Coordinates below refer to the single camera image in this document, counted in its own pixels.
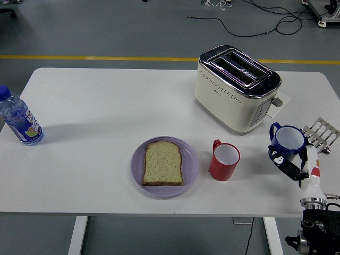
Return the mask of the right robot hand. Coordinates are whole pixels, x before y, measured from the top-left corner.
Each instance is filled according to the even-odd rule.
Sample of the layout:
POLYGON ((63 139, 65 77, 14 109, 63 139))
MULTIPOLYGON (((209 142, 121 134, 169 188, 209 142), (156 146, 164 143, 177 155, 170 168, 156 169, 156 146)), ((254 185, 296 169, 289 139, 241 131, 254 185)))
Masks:
POLYGON ((269 158, 290 179, 299 182, 300 203, 325 203, 326 196, 320 188, 320 166, 318 153, 313 145, 306 145, 299 153, 301 168, 279 154, 274 146, 268 146, 269 158))

